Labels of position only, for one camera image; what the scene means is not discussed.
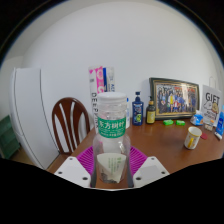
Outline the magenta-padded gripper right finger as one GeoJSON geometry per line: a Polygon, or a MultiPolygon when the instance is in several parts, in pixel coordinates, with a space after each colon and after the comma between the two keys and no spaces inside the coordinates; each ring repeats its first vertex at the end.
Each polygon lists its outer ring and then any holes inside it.
{"type": "Polygon", "coordinates": [[[131,188],[140,188],[154,181],[157,181],[169,172],[155,157],[147,157],[137,148],[130,149],[128,186],[131,188]]]}

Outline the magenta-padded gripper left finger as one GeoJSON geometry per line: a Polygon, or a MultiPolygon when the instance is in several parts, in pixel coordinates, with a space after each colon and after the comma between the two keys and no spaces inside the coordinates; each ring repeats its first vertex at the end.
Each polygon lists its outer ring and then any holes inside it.
{"type": "Polygon", "coordinates": [[[69,156],[57,169],[55,175],[84,188],[94,187],[96,174],[93,148],[85,149],[77,157],[69,156]]]}

